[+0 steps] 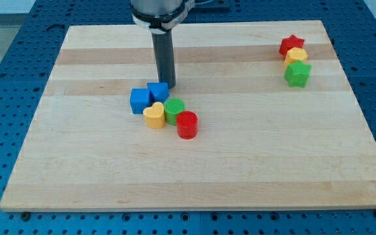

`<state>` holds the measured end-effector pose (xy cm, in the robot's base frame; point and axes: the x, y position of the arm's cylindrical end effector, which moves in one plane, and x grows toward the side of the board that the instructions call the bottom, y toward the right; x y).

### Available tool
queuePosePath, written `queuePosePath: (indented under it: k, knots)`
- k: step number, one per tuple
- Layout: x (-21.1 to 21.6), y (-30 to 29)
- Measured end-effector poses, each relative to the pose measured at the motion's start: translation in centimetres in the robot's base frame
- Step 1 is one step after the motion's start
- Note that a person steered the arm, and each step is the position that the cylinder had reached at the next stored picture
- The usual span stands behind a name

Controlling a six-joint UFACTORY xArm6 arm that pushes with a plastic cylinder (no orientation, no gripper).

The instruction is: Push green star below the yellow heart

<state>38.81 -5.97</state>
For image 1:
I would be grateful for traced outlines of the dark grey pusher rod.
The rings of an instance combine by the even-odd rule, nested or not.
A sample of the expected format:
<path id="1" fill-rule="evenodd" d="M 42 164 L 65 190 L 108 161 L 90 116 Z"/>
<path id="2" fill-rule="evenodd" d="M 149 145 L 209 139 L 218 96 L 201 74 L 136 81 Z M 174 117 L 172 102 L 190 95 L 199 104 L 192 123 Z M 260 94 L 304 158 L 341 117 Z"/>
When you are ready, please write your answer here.
<path id="1" fill-rule="evenodd" d="M 176 85 L 172 32 L 152 34 L 152 40 L 159 82 L 167 83 L 168 88 L 172 89 Z"/>

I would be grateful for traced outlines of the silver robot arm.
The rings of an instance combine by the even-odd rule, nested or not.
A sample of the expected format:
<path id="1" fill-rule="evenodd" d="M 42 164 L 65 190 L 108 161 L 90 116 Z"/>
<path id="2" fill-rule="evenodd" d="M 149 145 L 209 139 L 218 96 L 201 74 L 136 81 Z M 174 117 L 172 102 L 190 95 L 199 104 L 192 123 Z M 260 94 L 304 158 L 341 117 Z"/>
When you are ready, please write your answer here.
<path id="1" fill-rule="evenodd" d="M 151 33 L 158 79 L 172 89 L 176 85 L 176 69 L 172 29 L 186 19 L 195 0 L 131 0 L 135 24 Z"/>

